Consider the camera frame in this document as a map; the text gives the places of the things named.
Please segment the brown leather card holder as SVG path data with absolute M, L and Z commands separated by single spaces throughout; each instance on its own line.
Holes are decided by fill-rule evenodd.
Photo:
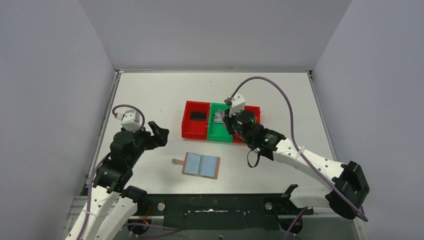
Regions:
M 183 175 L 216 180 L 219 175 L 221 158 L 218 156 L 203 155 L 187 152 L 184 160 L 173 158 L 174 165 L 182 166 Z

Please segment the white silver credit card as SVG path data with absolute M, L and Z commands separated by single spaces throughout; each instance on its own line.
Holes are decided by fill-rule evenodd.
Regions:
M 221 123 L 225 123 L 225 121 L 224 121 L 224 119 L 225 119 L 225 112 L 224 111 L 222 111 L 222 110 L 220 110 L 219 111 L 219 119 L 220 119 L 220 122 Z

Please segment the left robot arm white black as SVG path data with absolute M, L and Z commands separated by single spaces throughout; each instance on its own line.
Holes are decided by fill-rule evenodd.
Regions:
M 145 190 L 127 185 L 133 167 L 148 150 L 166 146 L 170 131 L 154 121 L 145 127 L 117 132 L 110 151 L 91 173 L 87 200 L 66 236 L 68 240 L 111 240 L 133 214 L 149 209 Z

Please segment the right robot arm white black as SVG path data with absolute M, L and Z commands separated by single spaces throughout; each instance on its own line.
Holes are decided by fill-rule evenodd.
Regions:
M 320 182 L 316 187 L 291 184 L 281 199 L 285 212 L 327 208 L 345 219 L 367 219 L 361 207 L 370 187 L 358 163 L 345 164 L 301 148 L 283 134 L 258 123 L 252 111 L 242 110 L 230 115 L 227 109 L 219 111 L 219 115 L 228 133 L 239 135 L 259 158 L 286 164 Z

